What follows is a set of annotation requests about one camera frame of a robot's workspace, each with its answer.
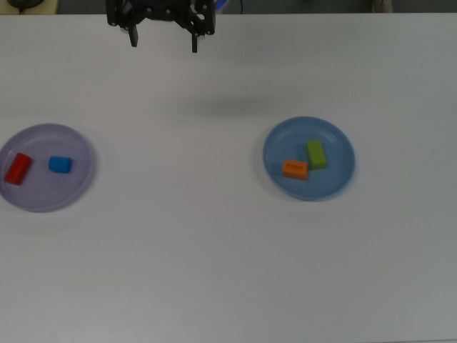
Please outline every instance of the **black robotic claw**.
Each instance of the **black robotic claw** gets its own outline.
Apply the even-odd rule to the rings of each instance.
[[[138,44],[136,25],[144,19],[175,21],[192,34],[192,52],[198,37],[214,34],[216,26],[214,0],[106,0],[106,18],[129,32],[132,46]]]

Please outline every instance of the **green block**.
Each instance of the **green block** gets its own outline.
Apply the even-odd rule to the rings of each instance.
[[[306,142],[309,169],[323,169],[327,166],[326,155],[323,153],[320,139],[309,139]]]

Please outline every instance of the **table surface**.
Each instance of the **table surface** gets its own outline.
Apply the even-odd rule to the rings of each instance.
[[[218,17],[191,53],[104,16],[0,20],[0,144],[56,122],[91,142],[76,202],[0,201],[3,342],[349,343],[457,337],[457,15]],[[301,202],[269,130],[342,129],[356,173]]]

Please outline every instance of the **blue cube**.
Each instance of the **blue cube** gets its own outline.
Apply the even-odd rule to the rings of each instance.
[[[71,169],[71,158],[51,156],[49,158],[48,167],[52,172],[68,174]]]

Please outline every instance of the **red block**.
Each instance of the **red block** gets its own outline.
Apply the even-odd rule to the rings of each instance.
[[[29,170],[30,163],[31,158],[19,152],[11,163],[4,180],[10,184],[21,184],[27,170]]]

